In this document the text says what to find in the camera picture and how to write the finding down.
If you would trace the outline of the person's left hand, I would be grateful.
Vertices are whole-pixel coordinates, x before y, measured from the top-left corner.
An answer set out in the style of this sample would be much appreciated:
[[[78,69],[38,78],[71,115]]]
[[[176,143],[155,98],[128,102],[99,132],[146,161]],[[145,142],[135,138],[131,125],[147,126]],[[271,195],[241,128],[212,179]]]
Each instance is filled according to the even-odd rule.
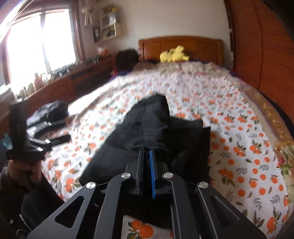
[[[32,184],[37,184],[41,181],[41,162],[39,160],[34,165],[30,165],[21,160],[9,160],[8,174],[18,184],[29,188]]]

